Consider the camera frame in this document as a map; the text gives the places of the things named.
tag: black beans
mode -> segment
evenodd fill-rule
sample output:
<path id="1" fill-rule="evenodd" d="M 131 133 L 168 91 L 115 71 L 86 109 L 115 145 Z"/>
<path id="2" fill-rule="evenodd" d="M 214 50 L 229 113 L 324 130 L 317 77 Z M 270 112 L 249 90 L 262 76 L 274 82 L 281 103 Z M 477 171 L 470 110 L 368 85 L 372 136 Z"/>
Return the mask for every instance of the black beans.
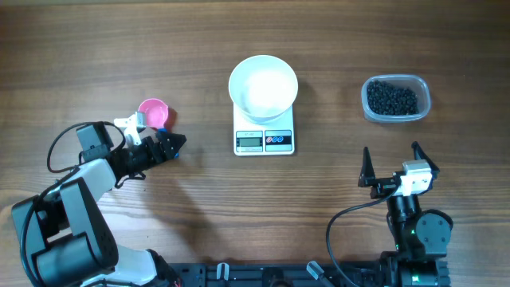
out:
<path id="1" fill-rule="evenodd" d="M 404 116 L 418 113 L 416 94 L 410 88 L 398 88 L 385 81 L 367 86 L 368 106 L 379 115 Z"/>

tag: pink bowl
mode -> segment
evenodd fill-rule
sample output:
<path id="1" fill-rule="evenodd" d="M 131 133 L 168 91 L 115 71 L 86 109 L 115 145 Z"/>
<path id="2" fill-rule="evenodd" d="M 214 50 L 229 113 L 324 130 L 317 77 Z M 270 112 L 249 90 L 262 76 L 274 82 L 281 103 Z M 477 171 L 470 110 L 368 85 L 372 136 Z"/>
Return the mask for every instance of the pink bowl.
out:
<path id="1" fill-rule="evenodd" d="M 147 99 L 138 108 L 147 117 L 147 126 L 151 128 L 165 128 L 168 120 L 168 106 L 160 99 Z"/>

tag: wooden tabletop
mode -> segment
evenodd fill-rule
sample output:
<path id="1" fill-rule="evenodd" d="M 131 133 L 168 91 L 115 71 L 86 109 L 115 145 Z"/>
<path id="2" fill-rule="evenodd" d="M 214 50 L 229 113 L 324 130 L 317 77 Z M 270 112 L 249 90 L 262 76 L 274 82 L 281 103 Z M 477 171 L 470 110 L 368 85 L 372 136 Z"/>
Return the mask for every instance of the wooden tabletop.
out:
<path id="1" fill-rule="evenodd" d="M 357 187 L 363 147 L 389 176 L 417 140 L 441 168 L 420 198 L 455 221 L 455 286 L 510 281 L 510 6 L 504 2 L 190 2 L 0 9 L 0 285 L 28 285 L 10 210 L 56 175 L 58 133 L 131 115 L 146 98 L 178 112 L 179 159 L 107 193 L 99 207 L 119 244 L 169 262 L 329 263 L 336 212 L 370 200 Z M 287 61 L 300 87 L 296 154 L 233 153 L 227 82 L 243 59 Z M 363 117 L 371 76 L 422 77 L 430 114 L 408 124 Z M 119 136 L 112 130 L 118 143 Z M 77 162 L 74 132 L 53 165 Z M 339 259 L 394 250 L 386 205 L 338 220 Z"/>

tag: wooden table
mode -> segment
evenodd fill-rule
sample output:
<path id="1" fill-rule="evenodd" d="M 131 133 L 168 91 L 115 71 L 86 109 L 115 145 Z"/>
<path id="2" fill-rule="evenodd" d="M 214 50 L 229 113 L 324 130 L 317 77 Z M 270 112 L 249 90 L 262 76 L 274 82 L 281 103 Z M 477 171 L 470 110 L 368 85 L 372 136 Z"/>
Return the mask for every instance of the wooden table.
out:
<path id="1" fill-rule="evenodd" d="M 119 244 L 170 262 L 329 263 L 329 218 L 367 202 L 356 186 L 363 147 L 388 176 L 419 141 L 441 168 L 424 209 L 456 225 L 447 260 L 455 286 L 510 281 L 510 47 L 504 2 L 190 2 L 0 9 L 0 285 L 28 285 L 10 215 L 56 178 L 45 168 L 70 124 L 113 120 L 148 97 L 178 111 L 178 160 L 107 193 L 99 206 Z M 271 54 L 296 71 L 296 154 L 236 157 L 227 82 Z M 430 86 L 419 122 L 373 124 L 360 89 L 411 73 Z M 113 139 L 118 135 L 112 131 Z M 76 135 L 53 165 L 77 161 Z M 394 244 L 386 206 L 341 218 L 338 258 L 374 260 Z"/>

